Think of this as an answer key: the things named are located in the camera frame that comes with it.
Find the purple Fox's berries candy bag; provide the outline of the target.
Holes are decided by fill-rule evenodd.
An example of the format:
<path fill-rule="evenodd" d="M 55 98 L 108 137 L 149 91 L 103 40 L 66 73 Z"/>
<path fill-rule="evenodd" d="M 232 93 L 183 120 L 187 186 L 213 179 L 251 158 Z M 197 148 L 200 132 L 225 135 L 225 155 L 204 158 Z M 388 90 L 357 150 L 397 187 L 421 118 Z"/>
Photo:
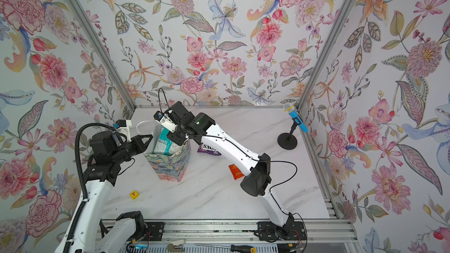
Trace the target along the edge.
<path fill-rule="evenodd" d="M 201 145 L 198 148 L 198 153 L 205 153 L 212 156 L 221 156 L 221 153 L 215 150 L 214 148 L 208 146 L 208 145 Z"/>

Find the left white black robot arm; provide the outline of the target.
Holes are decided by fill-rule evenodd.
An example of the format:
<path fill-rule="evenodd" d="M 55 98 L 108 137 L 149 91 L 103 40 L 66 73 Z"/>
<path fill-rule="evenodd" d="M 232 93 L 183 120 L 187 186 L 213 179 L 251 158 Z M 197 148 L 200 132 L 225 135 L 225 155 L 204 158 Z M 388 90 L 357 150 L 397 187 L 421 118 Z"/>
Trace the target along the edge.
<path fill-rule="evenodd" d="M 121 174 L 121 164 L 144 153 L 152 138 L 148 134 L 125 140 L 123 134 L 111 131 L 91 138 L 93 154 L 81 179 L 82 194 L 57 253 L 117 253 L 127 241 L 145 237 L 148 227 L 142 213 L 134 211 L 119 215 L 108 233 L 96 240 L 107 199 Z"/>

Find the teal snack packet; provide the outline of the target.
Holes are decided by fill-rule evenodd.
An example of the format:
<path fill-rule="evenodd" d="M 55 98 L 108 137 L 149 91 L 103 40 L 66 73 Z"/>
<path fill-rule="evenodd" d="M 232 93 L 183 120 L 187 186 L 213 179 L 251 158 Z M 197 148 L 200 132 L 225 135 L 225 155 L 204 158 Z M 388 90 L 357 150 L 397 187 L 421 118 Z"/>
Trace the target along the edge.
<path fill-rule="evenodd" d="M 182 150 L 179 146 L 168 138 L 169 130 L 163 126 L 160 129 L 159 137 L 153 149 L 153 154 L 171 156 Z"/>

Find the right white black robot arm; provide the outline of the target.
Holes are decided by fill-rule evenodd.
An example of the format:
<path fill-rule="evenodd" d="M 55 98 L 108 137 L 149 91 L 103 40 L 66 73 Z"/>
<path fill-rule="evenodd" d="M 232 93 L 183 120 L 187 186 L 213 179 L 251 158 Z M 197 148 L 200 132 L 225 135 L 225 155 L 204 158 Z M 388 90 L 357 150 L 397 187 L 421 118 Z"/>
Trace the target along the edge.
<path fill-rule="evenodd" d="M 179 101 L 166 111 L 156 112 L 154 119 L 169 131 L 167 137 L 174 144 L 182 146 L 189 140 L 205 144 L 236 165 L 244 175 L 241 188 L 260 199 L 275 230 L 284 236 L 293 230 L 294 215 L 285 210 L 272 192 L 272 161 L 266 153 L 259 155 L 245 148 L 207 114 L 194 115 Z"/>

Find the floral paper gift bag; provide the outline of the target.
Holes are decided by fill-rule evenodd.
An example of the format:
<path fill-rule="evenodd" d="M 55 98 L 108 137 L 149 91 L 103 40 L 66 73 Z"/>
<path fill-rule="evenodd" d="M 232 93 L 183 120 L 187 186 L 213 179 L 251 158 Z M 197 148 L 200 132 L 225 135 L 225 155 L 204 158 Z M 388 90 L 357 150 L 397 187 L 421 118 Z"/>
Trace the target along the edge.
<path fill-rule="evenodd" d="M 171 156 L 153 154 L 161 127 L 156 121 L 150 120 L 141 121 L 137 124 L 136 130 L 139 135 L 153 135 L 153 139 L 144 152 L 144 156 L 160 180 L 181 182 L 190 158 L 190 143 L 184 143 L 182 150 Z"/>

